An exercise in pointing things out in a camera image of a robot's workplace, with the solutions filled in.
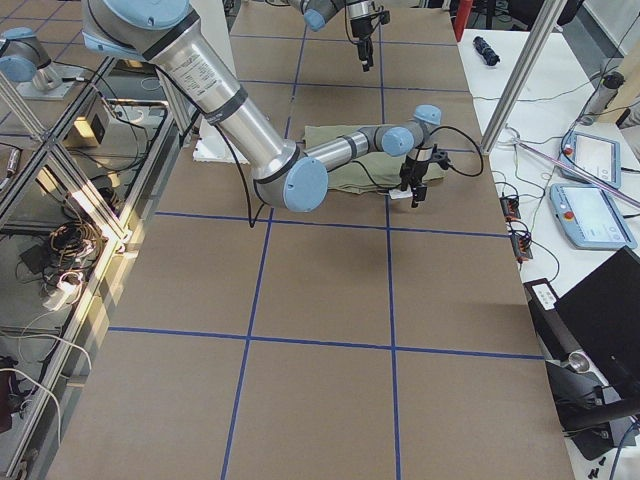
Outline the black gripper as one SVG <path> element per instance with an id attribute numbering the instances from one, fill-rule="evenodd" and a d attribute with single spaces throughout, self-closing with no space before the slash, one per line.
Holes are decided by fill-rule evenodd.
<path id="1" fill-rule="evenodd" d="M 417 208 L 426 200 L 428 187 L 423 179 L 430 165 L 436 164 L 443 170 L 450 168 L 449 156 L 437 145 L 430 148 L 417 147 L 410 151 L 400 167 L 399 189 L 411 191 L 411 207 Z"/>
<path id="2" fill-rule="evenodd" d="M 351 29 L 351 42 L 357 48 L 362 70 L 368 72 L 374 66 L 371 37 L 379 26 L 390 22 L 390 12 L 386 9 L 368 12 L 348 9 L 347 19 Z"/>

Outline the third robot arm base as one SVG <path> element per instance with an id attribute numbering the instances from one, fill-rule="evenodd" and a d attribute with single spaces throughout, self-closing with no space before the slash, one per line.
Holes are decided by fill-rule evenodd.
<path id="1" fill-rule="evenodd" d="M 34 31 L 17 27 L 1 33 L 1 73 L 27 100 L 63 100 L 86 69 L 56 64 Z"/>

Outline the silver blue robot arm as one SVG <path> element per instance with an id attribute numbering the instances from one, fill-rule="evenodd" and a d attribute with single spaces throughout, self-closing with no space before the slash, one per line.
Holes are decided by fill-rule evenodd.
<path id="1" fill-rule="evenodd" d="M 322 30 L 342 13 L 347 40 L 356 46 L 362 70 L 368 72 L 374 66 L 373 34 L 390 22 L 390 12 L 380 1 L 293 0 L 288 4 L 314 32 Z"/>
<path id="2" fill-rule="evenodd" d="M 88 49 L 154 65 L 220 128 L 251 165 L 257 196 L 273 207 L 309 212 L 325 199 L 329 174 L 373 152 L 412 159 L 441 123 L 433 105 L 416 107 L 404 124 L 365 126 L 308 151 L 283 138 L 250 99 L 201 29 L 187 1 L 85 1 Z"/>

